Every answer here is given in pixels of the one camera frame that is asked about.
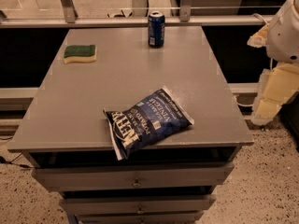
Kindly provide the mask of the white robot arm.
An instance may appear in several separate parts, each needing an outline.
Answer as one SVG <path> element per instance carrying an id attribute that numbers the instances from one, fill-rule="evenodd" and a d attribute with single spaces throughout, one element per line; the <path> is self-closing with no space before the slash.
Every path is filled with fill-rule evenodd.
<path id="1" fill-rule="evenodd" d="M 248 40 L 254 48 L 266 48 L 275 67 L 264 69 L 253 102 L 251 122 L 263 126 L 299 90 L 299 0 L 287 0 L 277 14 Z"/>

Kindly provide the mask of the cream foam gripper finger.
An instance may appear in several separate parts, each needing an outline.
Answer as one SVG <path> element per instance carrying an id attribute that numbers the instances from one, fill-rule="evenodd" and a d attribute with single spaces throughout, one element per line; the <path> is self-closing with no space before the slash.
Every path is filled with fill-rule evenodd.
<path id="1" fill-rule="evenodd" d="M 254 35 L 252 35 L 249 38 L 247 45 L 254 47 L 254 48 L 265 47 L 266 42 L 267 42 L 268 27 L 269 27 L 269 25 L 266 24 L 258 32 L 256 32 Z"/>

